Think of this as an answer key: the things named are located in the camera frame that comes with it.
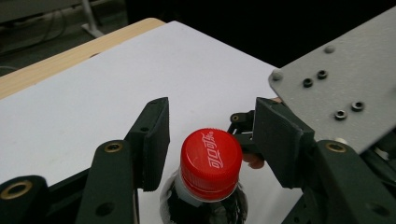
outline metal leg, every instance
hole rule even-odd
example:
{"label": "metal leg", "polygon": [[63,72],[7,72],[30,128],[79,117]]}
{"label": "metal leg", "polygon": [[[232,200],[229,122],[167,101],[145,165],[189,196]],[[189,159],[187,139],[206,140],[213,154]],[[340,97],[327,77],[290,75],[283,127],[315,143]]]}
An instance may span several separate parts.
{"label": "metal leg", "polygon": [[82,4],[82,8],[84,9],[85,17],[88,20],[88,23],[85,23],[85,24],[81,25],[82,29],[87,31],[90,35],[92,35],[95,38],[104,35],[97,28],[96,20],[93,17],[93,14],[92,14],[90,0],[81,0],[81,4]]}

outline bottle label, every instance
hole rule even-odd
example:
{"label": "bottle label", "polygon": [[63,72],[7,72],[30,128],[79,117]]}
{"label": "bottle label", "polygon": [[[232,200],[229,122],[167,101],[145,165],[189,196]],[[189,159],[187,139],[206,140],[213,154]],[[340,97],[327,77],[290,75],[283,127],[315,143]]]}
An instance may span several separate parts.
{"label": "bottle label", "polygon": [[213,132],[209,132],[207,135],[201,133],[202,135],[202,142],[205,145],[206,152],[207,152],[207,160],[209,162],[210,167],[215,168],[222,168],[223,162],[220,157],[220,153],[217,150],[217,145],[215,142],[215,137],[213,136]]}

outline bottle neck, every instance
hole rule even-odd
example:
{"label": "bottle neck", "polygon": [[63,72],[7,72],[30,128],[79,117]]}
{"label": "bottle neck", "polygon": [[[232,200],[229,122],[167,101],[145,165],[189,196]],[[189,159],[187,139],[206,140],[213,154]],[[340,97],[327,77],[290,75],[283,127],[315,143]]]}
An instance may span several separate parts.
{"label": "bottle neck", "polygon": [[[238,184],[235,184],[235,187],[233,189],[233,191],[230,193],[230,195],[235,191],[236,187]],[[186,203],[189,203],[195,207],[200,206],[202,203],[215,203],[215,202],[219,202],[222,201],[223,199],[227,198],[230,195],[227,195],[227,197],[218,199],[218,200],[205,200],[202,198],[197,197],[196,195],[194,195],[193,192],[191,192],[185,185],[183,177],[182,177],[182,173],[181,173],[181,169],[179,168],[177,170],[177,176],[175,178],[175,189],[177,191],[177,195],[178,197],[183,200]]]}

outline dark liquid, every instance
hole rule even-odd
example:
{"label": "dark liquid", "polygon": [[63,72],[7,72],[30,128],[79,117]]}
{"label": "dark liquid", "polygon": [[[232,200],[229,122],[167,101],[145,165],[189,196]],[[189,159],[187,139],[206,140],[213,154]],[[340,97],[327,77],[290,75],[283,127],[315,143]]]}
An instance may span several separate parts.
{"label": "dark liquid", "polygon": [[163,197],[169,197],[168,200],[162,199],[161,204],[165,224],[242,224],[248,215],[246,195],[239,185],[228,198],[215,203],[201,203],[198,207],[178,197],[175,183]]}

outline dark floor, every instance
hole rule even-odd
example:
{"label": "dark floor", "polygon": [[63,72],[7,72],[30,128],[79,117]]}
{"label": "dark floor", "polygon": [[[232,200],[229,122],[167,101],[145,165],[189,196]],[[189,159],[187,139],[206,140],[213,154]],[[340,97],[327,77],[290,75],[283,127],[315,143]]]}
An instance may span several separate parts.
{"label": "dark floor", "polygon": [[[176,20],[282,67],[394,7],[396,0],[97,0],[92,5],[105,34],[148,17]],[[64,17],[54,12],[52,25],[52,13],[48,13],[11,28],[0,27],[0,76],[11,72],[11,67],[22,68],[92,40],[80,28],[86,22],[80,6],[62,12]],[[43,37],[55,38],[37,45]],[[9,53],[30,45],[34,46]]]}

